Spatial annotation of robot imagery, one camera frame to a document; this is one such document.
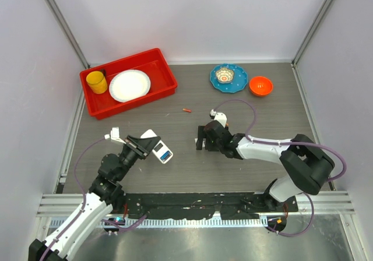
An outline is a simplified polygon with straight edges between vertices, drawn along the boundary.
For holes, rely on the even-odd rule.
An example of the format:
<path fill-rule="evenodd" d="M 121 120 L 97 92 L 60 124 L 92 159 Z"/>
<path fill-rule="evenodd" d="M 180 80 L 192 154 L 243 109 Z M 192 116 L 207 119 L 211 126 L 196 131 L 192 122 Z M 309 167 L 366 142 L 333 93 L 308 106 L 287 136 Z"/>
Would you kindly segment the white remote control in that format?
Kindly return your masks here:
<path fill-rule="evenodd" d="M 145 131 L 142 135 L 141 135 L 141 138 L 142 139 L 145 139 L 145 138 L 150 138 L 150 137 L 157 137 L 157 135 L 155 134 L 155 132 L 151 129 L 148 129 L 147 131 Z M 166 152 L 170 152 L 170 156 L 168 159 L 166 159 L 166 161 L 162 161 L 161 160 L 161 157 L 164 153 Z M 162 164 L 165 164 L 167 162 L 169 162 L 171 160 L 171 158 L 173 157 L 173 152 L 168 148 L 168 146 L 162 141 L 160 140 L 157 145 L 155 146 L 155 148 L 152 150 L 152 153 L 156 156 L 156 158 L 162 163 Z"/>

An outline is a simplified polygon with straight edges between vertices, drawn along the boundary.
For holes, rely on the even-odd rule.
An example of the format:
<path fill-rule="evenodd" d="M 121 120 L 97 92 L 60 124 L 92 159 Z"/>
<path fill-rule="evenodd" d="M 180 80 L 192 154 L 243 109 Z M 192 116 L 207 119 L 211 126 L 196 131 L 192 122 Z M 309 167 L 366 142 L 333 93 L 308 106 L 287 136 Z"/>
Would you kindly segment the blue battery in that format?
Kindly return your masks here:
<path fill-rule="evenodd" d="M 168 159 L 170 155 L 171 155 L 171 154 L 170 154 L 169 151 L 166 152 L 166 153 L 164 153 L 164 154 L 162 155 L 162 157 L 161 157 L 161 160 L 162 160 L 162 161 L 166 161 L 166 159 Z"/>

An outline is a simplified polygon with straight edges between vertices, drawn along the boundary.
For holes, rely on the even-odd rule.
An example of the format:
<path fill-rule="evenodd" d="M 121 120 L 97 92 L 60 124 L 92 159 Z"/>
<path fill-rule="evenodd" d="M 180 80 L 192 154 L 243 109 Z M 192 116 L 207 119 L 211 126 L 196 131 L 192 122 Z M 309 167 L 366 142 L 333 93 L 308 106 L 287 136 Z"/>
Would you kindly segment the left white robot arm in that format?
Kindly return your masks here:
<path fill-rule="evenodd" d="M 119 155 L 108 154 L 101 160 L 98 176 L 83 199 L 65 222 L 43 241 L 35 239 L 29 246 L 28 260 L 72 260 L 86 238 L 108 214 L 119 213 L 125 195 L 119 184 L 137 160 L 146 159 L 161 141 L 161 137 L 138 138 L 106 134 L 95 144 L 111 140 L 122 145 Z"/>

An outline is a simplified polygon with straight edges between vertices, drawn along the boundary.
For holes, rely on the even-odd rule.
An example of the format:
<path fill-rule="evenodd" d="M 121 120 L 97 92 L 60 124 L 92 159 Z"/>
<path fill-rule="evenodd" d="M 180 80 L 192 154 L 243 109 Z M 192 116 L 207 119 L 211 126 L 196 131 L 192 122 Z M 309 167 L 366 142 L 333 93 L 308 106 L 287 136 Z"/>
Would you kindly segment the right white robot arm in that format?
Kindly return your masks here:
<path fill-rule="evenodd" d="M 317 195 L 335 167 L 334 161 L 305 135 L 275 142 L 231 134 L 218 121 L 198 127 L 196 149 L 219 151 L 227 158 L 262 160 L 281 165 L 287 175 L 273 180 L 266 188 L 262 204 L 277 211 L 285 201 L 300 193 Z"/>

